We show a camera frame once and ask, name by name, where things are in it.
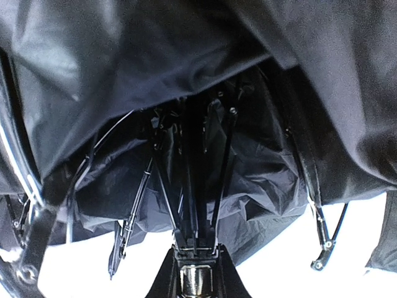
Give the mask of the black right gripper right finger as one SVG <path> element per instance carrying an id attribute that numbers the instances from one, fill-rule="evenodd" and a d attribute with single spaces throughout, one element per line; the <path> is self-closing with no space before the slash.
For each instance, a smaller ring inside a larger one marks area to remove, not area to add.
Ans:
<path id="1" fill-rule="evenodd" d="M 218 259 L 215 265 L 214 297 L 250 298 L 237 270 L 226 249 L 218 246 Z"/>

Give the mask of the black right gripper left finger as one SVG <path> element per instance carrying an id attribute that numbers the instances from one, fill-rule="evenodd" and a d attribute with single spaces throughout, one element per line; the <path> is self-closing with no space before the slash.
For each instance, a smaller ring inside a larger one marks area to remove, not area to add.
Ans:
<path id="1" fill-rule="evenodd" d="M 146 298 L 177 298 L 180 297 L 180 289 L 179 267 L 175 258 L 175 247 L 171 246 Z"/>

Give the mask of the lilac folding umbrella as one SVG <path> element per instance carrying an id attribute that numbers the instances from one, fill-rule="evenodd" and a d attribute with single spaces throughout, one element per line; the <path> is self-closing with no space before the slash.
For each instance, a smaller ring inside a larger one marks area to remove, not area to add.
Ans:
<path id="1" fill-rule="evenodd" d="M 172 230 L 180 297 L 214 297 L 310 207 L 386 194 L 396 271 L 395 1 L 2 1 L 1 285 L 41 297 L 51 245 Z"/>

